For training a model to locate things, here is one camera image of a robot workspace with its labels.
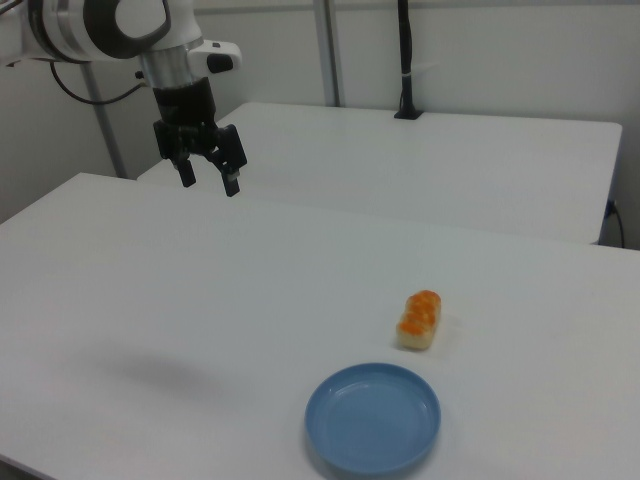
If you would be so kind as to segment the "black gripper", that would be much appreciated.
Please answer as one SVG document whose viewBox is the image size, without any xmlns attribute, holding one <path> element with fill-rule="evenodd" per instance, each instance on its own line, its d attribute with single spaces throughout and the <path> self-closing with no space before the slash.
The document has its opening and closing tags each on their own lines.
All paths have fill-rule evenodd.
<svg viewBox="0 0 640 480">
<path fill-rule="evenodd" d="M 153 94 L 160 112 L 153 125 L 159 152 L 171 161 L 182 185 L 189 188 L 195 184 L 190 153 L 207 153 L 207 160 L 221 175 L 226 195 L 238 194 L 246 154 L 234 125 L 217 128 L 215 124 L 216 105 L 209 79 L 176 88 L 154 88 Z"/>
</svg>

